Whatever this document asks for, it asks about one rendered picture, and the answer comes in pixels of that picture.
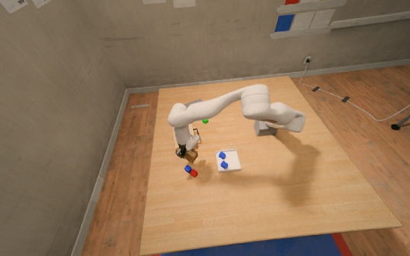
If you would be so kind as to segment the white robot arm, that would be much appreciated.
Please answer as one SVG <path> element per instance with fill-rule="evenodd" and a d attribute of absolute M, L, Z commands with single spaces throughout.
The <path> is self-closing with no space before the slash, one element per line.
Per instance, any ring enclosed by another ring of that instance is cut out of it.
<path fill-rule="evenodd" d="M 189 123 L 214 117 L 226 106 L 238 100 L 241 100 L 245 118 L 262 120 L 266 126 L 294 133 L 303 130 L 305 114 L 281 102 L 271 104 L 268 87 L 263 84 L 246 86 L 217 98 L 192 103 L 188 108 L 183 103 L 176 103 L 171 108 L 167 121 L 174 127 L 177 141 L 186 144 L 186 149 L 191 150 L 198 142 L 199 135 L 191 136 Z"/>

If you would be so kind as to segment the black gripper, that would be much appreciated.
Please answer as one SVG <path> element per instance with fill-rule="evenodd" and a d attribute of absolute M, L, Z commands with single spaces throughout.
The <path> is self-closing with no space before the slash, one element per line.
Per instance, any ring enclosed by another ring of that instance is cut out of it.
<path fill-rule="evenodd" d="M 176 154 L 181 158 L 186 158 L 186 156 L 185 156 L 186 144 L 180 144 L 179 142 L 177 142 L 177 144 L 179 145 L 179 149 L 178 149 L 178 151 L 175 151 Z"/>

